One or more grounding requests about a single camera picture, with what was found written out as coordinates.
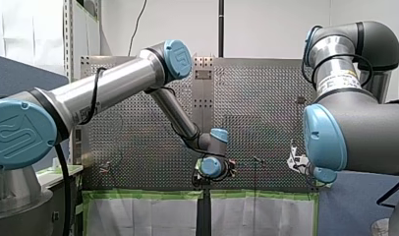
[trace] blue joint cap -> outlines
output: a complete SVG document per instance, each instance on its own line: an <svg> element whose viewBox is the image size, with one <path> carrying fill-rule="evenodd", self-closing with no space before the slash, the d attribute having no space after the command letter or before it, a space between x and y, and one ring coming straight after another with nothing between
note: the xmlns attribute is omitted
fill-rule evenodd
<svg viewBox="0 0 399 236"><path fill-rule="evenodd" d="M26 101L0 100L0 168L20 169L41 160L53 148L57 129L52 117Z"/></svg>
<svg viewBox="0 0 399 236"><path fill-rule="evenodd" d="M209 134L223 143L228 143L228 132L224 129L213 128Z"/></svg>
<svg viewBox="0 0 399 236"><path fill-rule="evenodd" d="M310 162L321 168L343 170L347 165L347 148L341 129L333 115L322 105L304 110L304 137Z"/></svg>
<svg viewBox="0 0 399 236"><path fill-rule="evenodd" d="M330 169L316 167L313 170L313 177L322 183L330 184L337 179L337 173Z"/></svg>
<svg viewBox="0 0 399 236"><path fill-rule="evenodd" d="M166 40L164 48L166 66L176 80L186 78L193 68L190 51L180 40Z"/></svg>
<svg viewBox="0 0 399 236"><path fill-rule="evenodd" d="M215 157L207 157L200 165L200 172L211 178L216 178L221 175L222 166L220 161Z"/></svg>

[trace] robotic arm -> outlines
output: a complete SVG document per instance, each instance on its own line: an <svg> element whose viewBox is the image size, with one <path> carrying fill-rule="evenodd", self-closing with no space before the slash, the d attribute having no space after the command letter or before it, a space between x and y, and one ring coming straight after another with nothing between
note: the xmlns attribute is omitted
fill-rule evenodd
<svg viewBox="0 0 399 236"><path fill-rule="evenodd" d="M135 60L106 70L99 82L95 75L51 91L35 88L0 100L0 169L30 166L68 139L75 126L92 116L94 93L96 114L145 90L187 146L205 154L200 173L209 178L228 175L231 165L224 158L227 132L212 129L210 134L201 134L171 90L163 88L187 77L191 68L187 47L181 41L168 40L142 50Z"/></svg>
<svg viewBox="0 0 399 236"><path fill-rule="evenodd" d="M340 170L399 175L399 104L379 103L399 64L395 34L365 22L312 30L307 44L317 98L305 109L304 127L315 178L333 182Z"/></svg>
<svg viewBox="0 0 399 236"><path fill-rule="evenodd" d="M94 94L96 114L140 91L181 80L191 67L188 48L181 41L167 40L104 71L99 81L96 75L54 90L35 88L1 99L0 169L30 166L68 139L75 126L90 118Z"/></svg>
<svg viewBox="0 0 399 236"><path fill-rule="evenodd" d="M181 41L167 40L142 50L130 62L97 70L96 75L66 86L50 91L35 88L0 99L0 235L50 233L51 212L40 206L48 206L51 193L41 190L31 166L67 140L75 126L143 90L152 95L187 147L203 153L201 177L219 180L230 176L234 164L225 158L227 132L212 129L202 134L175 95L164 88L186 78L191 69L188 48ZM7 231L6 222L19 215L29 218L37 208L45 210L41 217L49 221L41 225L46 228L25 224ZM64 233L68 233L67 224Z"/></svg>
<svg viewBox="0 0 399 236"><path fill-rule="evenodd" d="M150 89L149 93L172 123L172 127L185 145L202 154L199 160L198 177L222 180L234 176L235 162L225 158L228 133L222 129L211 129L201 133L182 109L170 88Z"/></svg>

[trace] metal stand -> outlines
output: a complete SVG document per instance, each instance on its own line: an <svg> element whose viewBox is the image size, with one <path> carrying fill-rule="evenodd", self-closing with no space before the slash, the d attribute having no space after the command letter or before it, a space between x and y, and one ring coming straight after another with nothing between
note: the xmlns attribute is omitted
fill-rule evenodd
<svg viewBox="0 0 399 236"><path fill-rule="evenodd" d="M197 203L197 234L196 236L211 236L211 193L210 183L202 187L202 199Z"/></svg>
<svg viewBox="0 0 399 236"><path fill-rule="evenodd" d="M218 57L224 57L224 0L218 2Z"/></svg>

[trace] pegboard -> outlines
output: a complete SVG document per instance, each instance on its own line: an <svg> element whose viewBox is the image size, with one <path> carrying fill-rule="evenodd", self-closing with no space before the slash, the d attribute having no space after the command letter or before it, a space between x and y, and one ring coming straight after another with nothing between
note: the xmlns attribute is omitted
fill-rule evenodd
<svg viewBox="0 0 399 236"><path fill-rule="evenodd" d="M84 57L82 76L127 60ZM297 140L298 153L304 151L305 104L297 104L297 97L312 97L311 85L301 77L301 61L207 57L195 58L195 62L193 73L170 87L204 132L209 127L228 130L227 156L238 162L238 176L213 184L213 188L306 191L304 178L286 163L291 139ZM183 146L160 108L143 92L93 118L83 131L83 154L93 162L85 170L86 189L193 188L196 156ZM105 165L110 167L108 173L100 171Z"/></svg>
<svg viewBox="0 0 399 236"><path fill-rule="evenodd" d="M313 89L300 66L301 60L215 58L214 126L227 129L227 156L239 163L238 176L216 188L307 188L286 164L292 139L297 154L305 151L302 112L308 103L297 98L311 101Z"/></svg>
<svg viewBox="0 0 399 236"><path fill-rule="evenodd" d="M94 74L98 67L108 69L131 59L83 57L82 76ZM191 76L169 87L191 118ZM195 156L183 146L166 116L144 92L95 116L82 129L82 143L82 154L92 162L85 169L86 189L192 189ZM102 173L104 167L110 171Z"/></svg>

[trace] metal rod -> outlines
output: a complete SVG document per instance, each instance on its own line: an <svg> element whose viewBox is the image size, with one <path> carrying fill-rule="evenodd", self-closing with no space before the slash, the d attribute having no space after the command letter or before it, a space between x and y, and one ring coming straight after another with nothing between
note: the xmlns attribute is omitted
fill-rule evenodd
<svg viewBox="0 0 399 236"><path fill-rule="evenodd" d="M224 57L224 0L218 4L218 57Z"/></svg>
<svg viewBox="0 0 399 236"><path fill-rule="evenodd" d="M197 134L198 129L196 125L190 120L188 115L182 109L181 105L170 89L160 88L150 93L150 95L163 111L163 113L165 113L166 117L168 117L168 119L171 121L175 131L178 132L178 134L188 139Z"/></svg>
<svg viewBox="0 0 399 236"><path fill-rule="evenodd" d="M329 56L354 53L354 45L348 38L336 35L329 36L313 46L310 51L310 65L314 68ZM361 88L352 57L331 58L320 65L315 77L318 96L335 89Z"/></svg>
<svg viewBox="0 0 399 236"><path fill-rule="evenodd" d="M387 90L389 88L391 71L375 71L371 81L363 86L363 89L371 92L380 103L386 100ZM360 81L363 83L369 76L369 71L362 71L360 74Z"/></svg>
<svg viewBox="0 0 399 236"><path fill-rule="evenodd" d="M55 107L68 131L86 119L94 93L94 79L95 76L90 76L50 91L37 88ZM161 62L151 51L142 50L138 58L102 72L94 114L140 91L164 84Z"/></svg>

